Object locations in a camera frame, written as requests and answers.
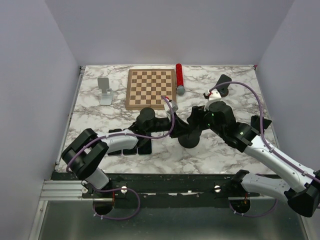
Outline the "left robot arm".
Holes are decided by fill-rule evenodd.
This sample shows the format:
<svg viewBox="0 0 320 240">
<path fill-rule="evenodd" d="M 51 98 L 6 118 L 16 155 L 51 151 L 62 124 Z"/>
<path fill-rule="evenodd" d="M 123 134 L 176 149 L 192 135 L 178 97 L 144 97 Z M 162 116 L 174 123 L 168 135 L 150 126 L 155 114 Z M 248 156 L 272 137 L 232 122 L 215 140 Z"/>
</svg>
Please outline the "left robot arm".
<svg viewBox="0 0 320 240">
<path fill-rule="evenodd" d="M 150 140 L 169 136 L 180 138 L 191 133 L 188 123 L 178 117 L 173 109 L 166 111 L 166 117 L 158 118 L 155 111 L 143 108 L 136 121 L 124 130 L 98 134 L 91 128 L 85 129 L 62 152 L 66 171 L 71 171 L 78 180 L 89 183 L 101 198 L 111 191 L 110 178 L 99 168 L 105 155 L 116 151 L 143 148 Z"/>
</svg>

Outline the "teal-backed phone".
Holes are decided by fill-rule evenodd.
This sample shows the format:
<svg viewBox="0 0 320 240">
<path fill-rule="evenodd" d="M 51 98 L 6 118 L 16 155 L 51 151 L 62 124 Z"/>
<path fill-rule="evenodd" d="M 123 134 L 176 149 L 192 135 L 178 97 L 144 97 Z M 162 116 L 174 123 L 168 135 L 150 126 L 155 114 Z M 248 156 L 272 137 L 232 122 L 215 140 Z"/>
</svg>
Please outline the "teal-backed phone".
<svg viewBox="0 0 320 240">
<path fill-rule="evenodd" d="M 152 153 L 152 140 L 144 137 L 137 137 L 137 153 L 139 155 L 150 155 Z"/>
</svg>

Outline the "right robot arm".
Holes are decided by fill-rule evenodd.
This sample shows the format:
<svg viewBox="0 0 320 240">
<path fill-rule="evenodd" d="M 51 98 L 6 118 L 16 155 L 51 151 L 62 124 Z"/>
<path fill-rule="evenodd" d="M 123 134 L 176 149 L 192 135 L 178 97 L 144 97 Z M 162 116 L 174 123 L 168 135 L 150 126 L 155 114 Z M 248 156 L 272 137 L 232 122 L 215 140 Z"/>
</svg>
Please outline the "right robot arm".
<svg viewBox="0 0 320 240">
<path fill-rule="evenodd" d="M 251 156 L 278 175 L 269 178 L 240 170 L 230 191 L 241 196 L 258 193 L 286 202 L 296 213 L 312 217 L 320 203 L 320 173 L 295 161 L 266 141 L 256 128 L 237 122 L 232 108 L 223 101 L 194 106 L 187 118 L 216 133 L 231 148 Z"/>
</svg>

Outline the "purple-cased black phone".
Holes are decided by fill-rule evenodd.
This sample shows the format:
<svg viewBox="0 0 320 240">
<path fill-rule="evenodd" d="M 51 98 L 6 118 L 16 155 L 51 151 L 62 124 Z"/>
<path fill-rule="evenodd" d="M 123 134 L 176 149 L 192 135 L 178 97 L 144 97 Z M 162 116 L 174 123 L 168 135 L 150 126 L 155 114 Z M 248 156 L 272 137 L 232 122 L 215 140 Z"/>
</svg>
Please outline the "purple-cased black phone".
<svg viewBox="0 0 320 240">
<path fill-rule="evenodd" d="M 110 129 L 108 133 L 109 135 L 111 135 L 121 131 L 122 131 L 121 128 L 115 128 L 115 129 Z M 109 147 L 107 152 L 108 156 L 120 156 L 122 154 L 122 149 L 120 148 L 120 145 L 118 144 L 118 141 L 117 141 L 118 138 L 119 136 L 113 137 L 110 141 L 110 144 L 108 144 L 108 147 Z"/>
</svg>

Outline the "black round phone stand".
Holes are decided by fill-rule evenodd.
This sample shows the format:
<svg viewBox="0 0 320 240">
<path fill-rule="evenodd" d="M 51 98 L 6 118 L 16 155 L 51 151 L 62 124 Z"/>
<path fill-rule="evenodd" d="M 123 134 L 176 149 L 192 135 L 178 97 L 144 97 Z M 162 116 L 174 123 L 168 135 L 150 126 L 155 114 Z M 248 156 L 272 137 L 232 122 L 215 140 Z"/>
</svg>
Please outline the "black round phone stand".
<svg viewBox="0 0 320 240">
<path fill-rule="evenodd" d="M 201 131 L 195 130 L 189 134 L 178 137 L 178 142 L 182 147 L 186 149 L 195 148 L 200 142 L 201 134 Z"/>
</svg>

